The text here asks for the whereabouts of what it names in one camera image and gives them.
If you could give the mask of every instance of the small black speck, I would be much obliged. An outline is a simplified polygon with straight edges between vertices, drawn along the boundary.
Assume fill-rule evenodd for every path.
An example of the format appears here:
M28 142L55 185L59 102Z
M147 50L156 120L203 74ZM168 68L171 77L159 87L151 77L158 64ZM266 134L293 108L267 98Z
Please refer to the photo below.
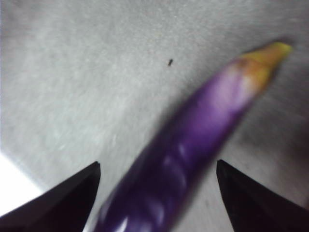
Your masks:
M170 59L170 60L169 60L168 66L171 66L171 65L172 65L172 62L173 62L173 59Z

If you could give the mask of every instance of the eggplant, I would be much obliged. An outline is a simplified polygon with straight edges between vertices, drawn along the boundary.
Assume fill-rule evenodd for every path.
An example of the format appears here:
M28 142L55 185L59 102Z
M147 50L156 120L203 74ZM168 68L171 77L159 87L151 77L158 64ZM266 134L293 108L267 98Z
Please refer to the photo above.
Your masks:
M100 209L94 232L165 232L291 47L275 42L228 63L146 146Z

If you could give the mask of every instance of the gray surface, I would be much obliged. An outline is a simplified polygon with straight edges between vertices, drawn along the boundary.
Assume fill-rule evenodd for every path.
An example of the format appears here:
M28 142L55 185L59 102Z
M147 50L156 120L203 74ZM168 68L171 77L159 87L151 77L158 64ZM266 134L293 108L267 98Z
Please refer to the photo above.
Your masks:
M93 218L179 103L237 54L287 36L294 52L219 157L308 204L309 2L160 2L2 1L2 151L44 190L98 160ZM232 231L214 168L174 231Z

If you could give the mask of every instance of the purple eggplant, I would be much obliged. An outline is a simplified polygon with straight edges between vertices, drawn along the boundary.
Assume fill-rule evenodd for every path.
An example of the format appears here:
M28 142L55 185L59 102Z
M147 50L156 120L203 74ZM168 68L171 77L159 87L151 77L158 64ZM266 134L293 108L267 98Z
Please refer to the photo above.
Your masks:
M94 232L165 232L239 119L291 51L272 43L226 65L179 109L103 204Z

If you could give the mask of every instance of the white surface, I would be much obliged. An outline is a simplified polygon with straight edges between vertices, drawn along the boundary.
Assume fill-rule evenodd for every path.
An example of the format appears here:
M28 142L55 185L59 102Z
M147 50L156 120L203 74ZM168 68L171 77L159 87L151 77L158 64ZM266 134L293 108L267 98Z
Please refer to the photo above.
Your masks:
M0 153L0 216L40 196L42 191Z
M308 6L298 0L2 1L1 148L43 190L99 161L93 218L179 103L239 53L287 36L294 52L218 158L306 205ZM232 231L214 168L176 232Z

